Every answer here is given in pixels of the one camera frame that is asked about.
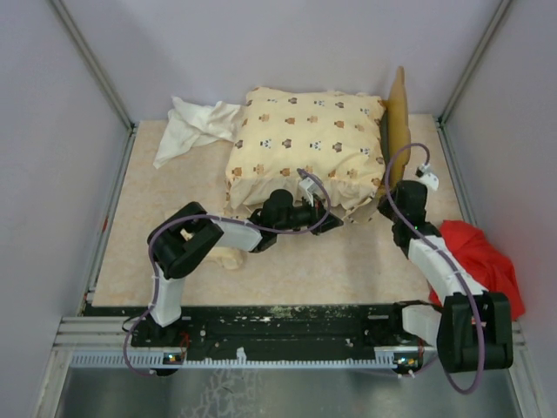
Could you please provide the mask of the cream animal print cushion cover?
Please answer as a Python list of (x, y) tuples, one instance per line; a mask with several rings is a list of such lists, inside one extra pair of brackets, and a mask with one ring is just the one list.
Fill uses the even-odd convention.
[(227, 212), (250, 211), (277, 189), (301, 199), (299, 169), (318, 177), (346, 216), (371, 204), (386, 169), (385, 111), (380, 97), (363, 93), (249, 92), (225, 169)]

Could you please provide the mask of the small cream print pillow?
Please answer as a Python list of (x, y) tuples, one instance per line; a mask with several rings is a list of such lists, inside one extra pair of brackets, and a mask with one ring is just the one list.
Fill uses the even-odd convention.
[(213, 262), (226, 270), (237, 270), (244, 263), (244, 252), (230, 247), (213, 247), (205, 261)]

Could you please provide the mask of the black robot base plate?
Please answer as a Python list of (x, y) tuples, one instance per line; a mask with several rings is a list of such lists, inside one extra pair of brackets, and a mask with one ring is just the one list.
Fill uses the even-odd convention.
[(132, 333), (133, 347), (175, 347), (190, 361), (374, 360), (387, 347), (425, 347), (405, 332), (402, 304), (185, 307), (168, 327), (152, 318)]

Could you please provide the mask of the wooden pet bed frame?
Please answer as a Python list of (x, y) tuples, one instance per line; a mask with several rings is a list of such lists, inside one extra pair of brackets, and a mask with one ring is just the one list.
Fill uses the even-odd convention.
[[(381, 120), (382, 152), (387, 165), (393, 156), (404, 146), (411, 143), (408, 123), (408, 103), (406, 95), (405, 70), (399, 66), (392, 83), (388, 99), (384, 100), (386, 112)], [(394, 188), (396, 183), (403, 179), (406, 166), (410, 160), (411, 152), (405, 149), (393, 162), (390, 169), (388, 184)]]

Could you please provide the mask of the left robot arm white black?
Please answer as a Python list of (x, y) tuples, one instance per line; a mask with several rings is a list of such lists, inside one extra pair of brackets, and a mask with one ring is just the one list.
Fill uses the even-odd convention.
[(153, 266), (151, 337), (165, 346), (181, 334), (181, 294), (185, 277), (191, 274), (214, 248), (231, 248), (261, 253), (273, 246), (280, 234), (320, 235), (344, 222), (331, 213), (330, 201), (312, 193), (294, 204), (290, 192), (278, 189), (249, 219), (228, 219), (210, 215), (198, 203), (184, 206), (147, 239)]

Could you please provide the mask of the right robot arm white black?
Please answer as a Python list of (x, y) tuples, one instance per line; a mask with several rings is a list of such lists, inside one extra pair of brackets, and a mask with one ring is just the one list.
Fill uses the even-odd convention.
[(413, 303), (388, 326), (401, 345), (419, 337), (436, 348), (448, 373), (513, 365), (511, 304), (490, 292), (454, 258), (439, 229), (426, 220), (427, 188), (401, 180), (379, 201), (379, 212), (393, 222), (393, 241), (426, 277), (441, 306)]

